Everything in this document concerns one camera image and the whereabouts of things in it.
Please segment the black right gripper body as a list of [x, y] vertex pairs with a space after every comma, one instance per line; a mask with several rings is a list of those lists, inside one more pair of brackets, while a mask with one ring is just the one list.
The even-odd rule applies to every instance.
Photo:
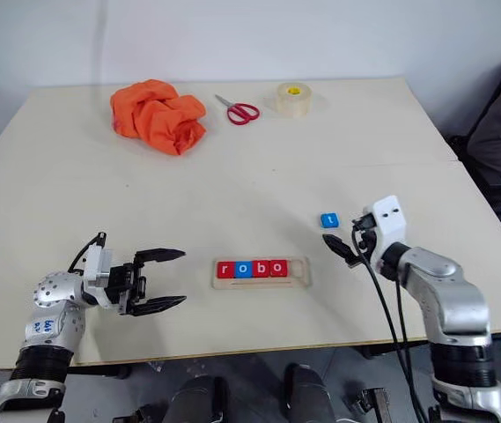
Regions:
[[367, 213], [352, 221], [351, 239], [355, 253], [352, 254], [350, 266], [371, 262], [372, 253], [377, 244], [376, 226], [376, 220], [372, 213]]

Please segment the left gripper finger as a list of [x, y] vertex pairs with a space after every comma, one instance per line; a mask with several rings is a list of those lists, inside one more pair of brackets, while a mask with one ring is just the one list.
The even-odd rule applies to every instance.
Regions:
[[141, 269], [148, 262], [163, 263], [176, 260], [185, 255], [184, 251], [178, 249], [146, 249], [135, 253], [133, 264], [137, 269]]
[[180, 305], [183, 301], [187, 299], [186, 296], [165, 296], [158, 297], [155, 299], [149, 299], [146, 302], [133, 303], [127, 306], [127, 315], [152, 315], [164, 312], [169, 308], [176, 307]]

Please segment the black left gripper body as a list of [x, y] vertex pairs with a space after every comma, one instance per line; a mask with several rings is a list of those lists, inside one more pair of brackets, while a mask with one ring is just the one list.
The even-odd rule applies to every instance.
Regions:
[[125, 263], [111, 268], [105, 294], [120, 315], [141, 315], [146, 277], [142, 263]]

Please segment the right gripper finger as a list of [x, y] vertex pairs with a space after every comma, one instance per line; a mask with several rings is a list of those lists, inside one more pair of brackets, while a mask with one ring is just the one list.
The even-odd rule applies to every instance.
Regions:
[[357, 266], [357, 255], [341, 238], [333, 234], [323, 234], [323, 240], [333, 253], [345, 261], [348, 267]]

